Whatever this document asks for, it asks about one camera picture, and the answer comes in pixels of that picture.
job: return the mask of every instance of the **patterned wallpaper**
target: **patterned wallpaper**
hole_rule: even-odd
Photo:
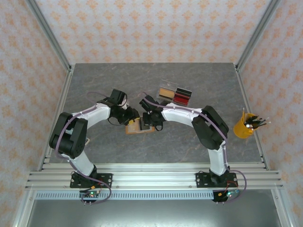
[[[0,226],[10,227],[50,133],[66,70],[25,0],[2,0],[0,14]]]
[[[241,72],[254,113],[271,118],[259,130],[273,169],[303,225],[303,4],[282,0]]]
[[[71,64],[237,62],[270,0],[37,0]]]

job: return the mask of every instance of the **pen holder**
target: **pen holder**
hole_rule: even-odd
[[[254,133],[254,130],[247,128],[246,125],[244,125],[246,119],[253,116],[255,115],[252,113],[246,113],[242,115],[241,119],[238,121],[238,123],[236,123],[233,128],[233,132],[237,137],[241,139],[246,139]]]

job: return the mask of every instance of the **mounting plate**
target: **mounting plate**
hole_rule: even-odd
[[[97,180],[103,181],[107,183],[109,187],[112,187],[113,182],[113,174],[97,174]],[[73,173],[71,175],[71,184],[70,188],[90,188],[91,186],[95,185],[97,182],[84,178],[83,176]]]
[[[229,188],[237,187],[238,180],[235,173],[225,173],[220,177],[220,183],[215,184],[211,180],[211,174],[205,172],[196,173],[197,188],[226,188],[229,183]]]

